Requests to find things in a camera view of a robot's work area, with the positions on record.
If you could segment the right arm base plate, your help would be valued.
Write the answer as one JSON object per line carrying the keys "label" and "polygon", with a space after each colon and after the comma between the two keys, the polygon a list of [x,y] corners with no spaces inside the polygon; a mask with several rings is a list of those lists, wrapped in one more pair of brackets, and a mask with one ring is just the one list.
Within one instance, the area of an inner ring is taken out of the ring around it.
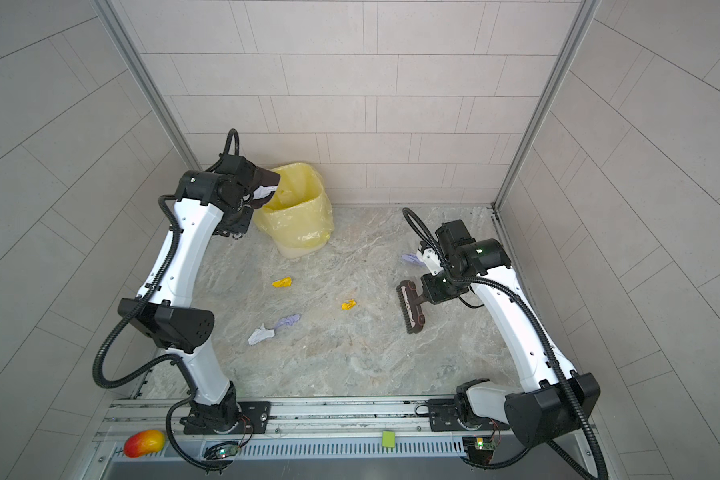
{"label": "right arm base plate", "polygon": [[509,431],[508,424],[478,417],[466,400],[454,398],[429,399],[414,408],[417,417],[427,418],[433,432]]}

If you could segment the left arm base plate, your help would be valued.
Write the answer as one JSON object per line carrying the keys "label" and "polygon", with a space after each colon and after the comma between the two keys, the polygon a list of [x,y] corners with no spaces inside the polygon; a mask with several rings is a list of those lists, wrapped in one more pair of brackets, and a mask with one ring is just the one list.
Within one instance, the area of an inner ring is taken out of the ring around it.
{"label": "left arm base plate", "polygon": [[271,403],[243,401],[203,405],[192,401],[190,411],[180,418],[185,435],[263,434],[266,432]]}

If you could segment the brown dustpan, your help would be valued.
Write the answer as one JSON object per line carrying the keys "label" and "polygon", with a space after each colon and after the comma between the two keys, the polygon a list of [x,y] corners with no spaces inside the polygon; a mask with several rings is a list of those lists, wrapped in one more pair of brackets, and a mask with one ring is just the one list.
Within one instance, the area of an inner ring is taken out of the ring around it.
{"label": "brown dustpan", "polygon": [[250,200],[249,200],[248,204],[253,209],[262,208],[268,202],[264,203],[262,201],[254,200],[253,192],[261,185],[276,185],[278,188],[279,182],[280,182],[280,175],[278,173],[264,169],[264,168],[257,167],[255,169],[252,183],[250,186]]}

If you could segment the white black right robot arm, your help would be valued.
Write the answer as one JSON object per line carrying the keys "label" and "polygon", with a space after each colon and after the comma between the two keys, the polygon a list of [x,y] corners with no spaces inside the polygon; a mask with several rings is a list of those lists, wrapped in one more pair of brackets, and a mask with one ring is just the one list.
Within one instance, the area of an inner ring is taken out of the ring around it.
{"label": "white black right robot arm", "polygon": [[517,370],[520,391],[488,379],[460,385],[454,397],[458,422],[467,430],[507,425],[522,448],[494,461],[484,441],[474,439],[463,461],[484,471],[508,468],[534,447],[546,444],[584,479],[609,476],[602,448],[590,424],[601,389],[591,373],[580,374],[548,335],[522,290],[509,255],[496,239],[478,241],[461,220],[431,231],[410,208],[402,214],[420,239],[416,256],[428,269],[421,282],[396,288],[406,330],[425,325],[422,306],[473,292],[498,327]]}

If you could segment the brown hand brush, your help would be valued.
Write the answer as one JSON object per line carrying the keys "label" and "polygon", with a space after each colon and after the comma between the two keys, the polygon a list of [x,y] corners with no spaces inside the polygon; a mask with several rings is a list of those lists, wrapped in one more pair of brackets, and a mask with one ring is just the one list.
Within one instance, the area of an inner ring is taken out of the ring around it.
{"label": "brown hand brush", "polygon": [[421,332],[426,323],[422,305],[429,303],[430,299],[425,294],[418,294],[415,283],[410,280],[401,281],[396,291],[407,333],[417,334]]}

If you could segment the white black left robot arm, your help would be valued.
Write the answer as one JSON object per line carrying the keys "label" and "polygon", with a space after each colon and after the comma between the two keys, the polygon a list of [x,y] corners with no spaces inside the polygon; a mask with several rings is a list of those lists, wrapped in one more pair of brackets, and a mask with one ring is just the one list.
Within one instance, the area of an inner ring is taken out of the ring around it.
{"label": "white black left robot arm", "polygon": [[[97,386],[114,389],[169,362],[179,369],[188,387],[186,398],[172,405],[170,413],[189,406],[185,426],[201,433],[229,433],[241,426],[249,437],[253,428],[241,413],[234,384],[222,372],[212,346],[214,315],[192,305],[195,280],[211,237],[241,238],[254,209],[272,199],[280,181],[279,174],[257,167],[239,151],[239,134],[230,129],[214,164],[184,173],[175,193],[159,197],[169,232],[137,296],[121,301],[121,320],[96,353],[92,378]],[[108,379],[106,355],[127,325],[152,339],[163,353],[121,378]]]}

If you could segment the yellow-lined trash bin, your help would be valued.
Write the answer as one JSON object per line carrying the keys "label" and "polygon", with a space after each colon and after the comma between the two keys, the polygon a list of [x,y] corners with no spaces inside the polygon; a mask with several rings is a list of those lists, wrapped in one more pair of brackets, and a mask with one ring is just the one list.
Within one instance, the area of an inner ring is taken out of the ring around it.
{"label": "yellow-lined trash bin", "polygon": [[253,214],[256,227],[287,259],[321,249],[334,231],[332,205],[321,175],[307,163],[280,166],[274,172],[280,182],[273,198]]}

